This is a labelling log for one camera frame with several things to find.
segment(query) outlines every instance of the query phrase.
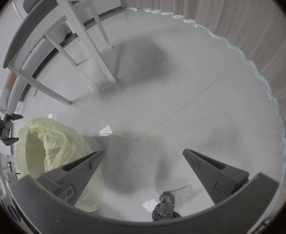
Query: white furniture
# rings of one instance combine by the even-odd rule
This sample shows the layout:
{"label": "white furniture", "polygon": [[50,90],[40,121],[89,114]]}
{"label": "white furniture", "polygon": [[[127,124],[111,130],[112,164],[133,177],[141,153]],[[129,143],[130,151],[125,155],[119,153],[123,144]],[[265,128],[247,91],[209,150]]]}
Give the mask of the white furniture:
{"label": "white furniture", "polygon": [[87,33],[82,21],[78,17],[78,12],[89,7],[94,19],[101,30],[101,33],[111,48],[108,37],[100,22],[91,0],[40,0],[29,12],[23,23],[16,32],[4,61],[4,68],[9,68],[18,77],[28,82],[38,90],[57,99],[65,104],[70,104],[70,100],[47,88],[27,72],[23,70],[23,65],[35,48],[42,36],[45,35],[49,41],[74,65],[77,63],[63,50],[63,48],[51,38],[51,31],[54,31],[65,21],[69,21],[75,28],[83,44],[87,47],[97,64],[108,77],[111,83],[116,83],[115,78],[107,68],[101,54],[94,45],[94,42]]}

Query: yellow trash bag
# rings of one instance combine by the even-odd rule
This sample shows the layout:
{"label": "yellow trash bag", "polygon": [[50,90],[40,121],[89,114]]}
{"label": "yellow trash bag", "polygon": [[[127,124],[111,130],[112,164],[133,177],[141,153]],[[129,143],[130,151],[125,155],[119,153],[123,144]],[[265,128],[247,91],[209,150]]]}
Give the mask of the yellow trash bag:
{"label": "yellow trash bag", "polygon": [[[19,131],[16,160],[21,177],[40,174],[68,164],[97,150],[74,129],[49,118],[33,119]],[[103,199],[103,177],[96,169],[75,207],[85,212],[97,210]]]}

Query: white wooden leg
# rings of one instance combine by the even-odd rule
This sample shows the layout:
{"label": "white wooden leg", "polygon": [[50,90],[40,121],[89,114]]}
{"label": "white wooden leg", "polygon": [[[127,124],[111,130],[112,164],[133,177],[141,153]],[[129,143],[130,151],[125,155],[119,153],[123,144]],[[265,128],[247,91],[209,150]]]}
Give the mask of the white wooden leg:
{"label": "white wooden leg", "polygon": [[94,17],[94,20],[95,20],[95,22],[97,23],[97,25],[98,25],[98,27],[99,27],[101,33],[102,33],[102,36],[104,37],[104,40],[106,41],[106,44],[107,44],[108,48],[111,49],[110,41],[109,41],[109,39],[108,39],[108,37],[107,37],[107,35],[106,35],[106,32],[105,32],[105,30],[104,30],[104,28],[103,28],[103,25],[102,25],[102,22],[101,22],[101,20],[100,20],[100,18],[99,18],[99,15],[97,14],[97,11],[95,10],[95,7],[94,7],[94,5],[93,5],[93,2],[92,2],[91,0],[89,0],[89,1],[87,1],[87,3],[88,3],[89,8],[90,8],[90,10],[91,10],[91,12],[92,12],[92,15],[93,15],[93,17]]}
{"label": "white wooden leg", "polygon": [[17,76],[28,82],[30,85],[37,88],[39,91],[44,92],[46,95],[66,104],[70,104],[70,100],[64,98],[63,96],[59,95],[58,93],[54,92],[53,90],[49,89],[45,85],[41,84],[39,81],[37,81],[35,78],[27,74],[24,70],[16,70],[14,68],[8,67],[13,73],[15,73]]}
{"label": "white wooden leg", "polygon": [[84,27],[78,14],[72,9],[70,1],[69,0],[56,0],[56,1],[59,4],[60,8],[63,10],[63,13],[65,14],[67,20],[69,20],[72,26],[76,29],[76,33],[78,34],[80,40],[89,50],[91,55],[93,55],[93,57],[95,58],[95,61],[102,69],[103,73],[107,76],[107,78],[110,80],[111,83],[116,83],[114,76],[111,74],[101,54],[94,45],[94,42],[92,41],[90,35],[86,31],[86,28]]}
{"label": "white wooden leg", "polygon": [[62,48],[61,45],[59,45],[54,39],[49,35],[48,32],[44,34],[46,38],[52,43],[54,47],[72,64],[74,67],[77,66],[77,63],[67,54],[67,52]]}

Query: curtain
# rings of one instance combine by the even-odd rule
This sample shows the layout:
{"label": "curtain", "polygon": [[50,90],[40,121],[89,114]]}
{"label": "curtain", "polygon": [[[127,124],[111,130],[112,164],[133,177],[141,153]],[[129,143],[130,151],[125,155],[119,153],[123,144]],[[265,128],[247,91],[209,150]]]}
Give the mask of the curtain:
{"label": "curtain", "polygon": [[[277,99],[286,136],[286,17],[273,0],[121,0],[123,7],[183,15],[223,35],[253,61]],[[271,211],[286,201],[284,182]]]}

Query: floor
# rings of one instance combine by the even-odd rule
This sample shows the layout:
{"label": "floor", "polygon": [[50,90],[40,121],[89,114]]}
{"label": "floor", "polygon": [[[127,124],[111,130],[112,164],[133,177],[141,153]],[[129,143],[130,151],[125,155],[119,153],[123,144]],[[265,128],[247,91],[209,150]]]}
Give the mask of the floor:
{"label": "floor", "polygon": [[213,206],[184,148],[244,169],[250,178],[261,171],[280,181],[283,143],[274,104],[237,52],[172,15],[121,10],[101,20],[112,49],[97,25],[88,32],[117,83],[109,83],[78,37],[65,50],[80,64],[74,68],[57,54],[38,77],[71,105],[42,92],[29,105],[31,88],[22,112],[25,121],[49,116],[102,143],[104,196],[96,214],[151,221],[161,193],[187,185],[178,213]]}

